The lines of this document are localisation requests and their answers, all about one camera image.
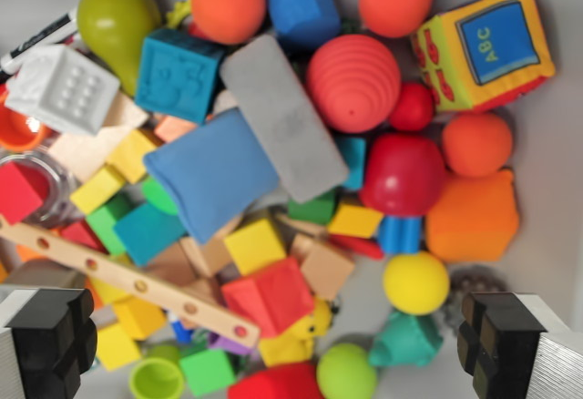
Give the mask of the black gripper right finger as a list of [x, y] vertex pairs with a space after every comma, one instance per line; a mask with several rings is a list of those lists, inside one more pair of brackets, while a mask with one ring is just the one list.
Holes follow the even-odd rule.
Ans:
[[582, 333], [534, 293], [471, 292], [457, 354], [479, 398], [580, 398]]

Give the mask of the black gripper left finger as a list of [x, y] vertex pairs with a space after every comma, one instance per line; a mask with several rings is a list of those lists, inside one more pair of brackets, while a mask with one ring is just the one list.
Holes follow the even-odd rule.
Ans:
[[1, 289], [1, 396], [73, 398], [95, 360], [86, 289]]

